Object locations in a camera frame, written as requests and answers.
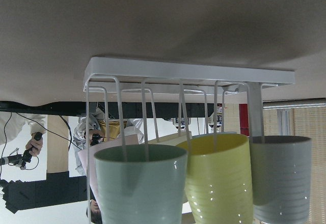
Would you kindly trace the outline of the green plastic cup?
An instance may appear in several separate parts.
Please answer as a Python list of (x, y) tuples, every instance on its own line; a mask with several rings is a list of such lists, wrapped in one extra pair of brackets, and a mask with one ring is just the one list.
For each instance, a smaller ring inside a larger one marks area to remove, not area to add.
[(181, 223), (187, 151), (128, 145), (94, 155), (103, 223)]

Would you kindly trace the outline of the pink plastic cup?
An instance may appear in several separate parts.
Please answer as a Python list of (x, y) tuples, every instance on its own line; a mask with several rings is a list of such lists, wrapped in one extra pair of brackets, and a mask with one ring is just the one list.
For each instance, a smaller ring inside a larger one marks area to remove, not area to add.
[(125, 139), (126, 159), (121, 139), (97, 144), (78, 152), (82, 168), (89, 170), (93, 198), (100, 208), (113, 204), (139, 204), (144, 145), (138, 143), (136, 135)]

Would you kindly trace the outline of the yellow plastic cup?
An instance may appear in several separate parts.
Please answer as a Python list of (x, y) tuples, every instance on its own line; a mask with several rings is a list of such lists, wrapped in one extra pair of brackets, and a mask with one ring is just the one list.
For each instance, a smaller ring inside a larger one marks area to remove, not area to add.
[(252, 223), (250, 145), (242, 134), (182, 142), (188, 151), (185, 194), (196, 223)]

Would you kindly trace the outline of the grey plastic cup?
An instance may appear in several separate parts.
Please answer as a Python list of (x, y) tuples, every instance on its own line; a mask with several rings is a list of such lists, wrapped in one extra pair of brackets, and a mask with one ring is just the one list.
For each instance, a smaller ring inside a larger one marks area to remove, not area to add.
[(305, 223), (310, 209), (311, 139), (255, 136), (250, 154), (254, 217), (264, 223)]

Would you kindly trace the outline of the red container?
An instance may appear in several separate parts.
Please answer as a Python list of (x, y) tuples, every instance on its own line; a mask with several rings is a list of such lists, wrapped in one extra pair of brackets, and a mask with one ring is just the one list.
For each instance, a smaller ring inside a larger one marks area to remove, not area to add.
[(249, 136), (248, 105), (239, 104), (240, 133)]

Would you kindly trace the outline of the metal cylinder with black cap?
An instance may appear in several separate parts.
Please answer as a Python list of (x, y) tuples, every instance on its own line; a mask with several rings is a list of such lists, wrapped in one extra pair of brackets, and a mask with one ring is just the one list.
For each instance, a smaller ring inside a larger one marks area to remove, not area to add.
[(289, 100), (264, 102), (264, 109), (286, 109), (286, 108), (307, 108), (307, 107), (324, 107), (325, 100)]

